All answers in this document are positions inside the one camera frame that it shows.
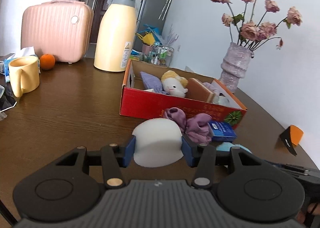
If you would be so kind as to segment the person's right hand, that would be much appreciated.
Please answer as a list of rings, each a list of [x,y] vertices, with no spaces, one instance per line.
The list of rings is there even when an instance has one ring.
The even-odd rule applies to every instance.
[[[320,206],[319,203],[316,204],[310,204],[308,206],[307,211],[304,213],[303,211],[300,211],[297,215],[296,220],[302,224],[305,221],[306,213],[312,214],[313,216],[319,216],[320,215]]]

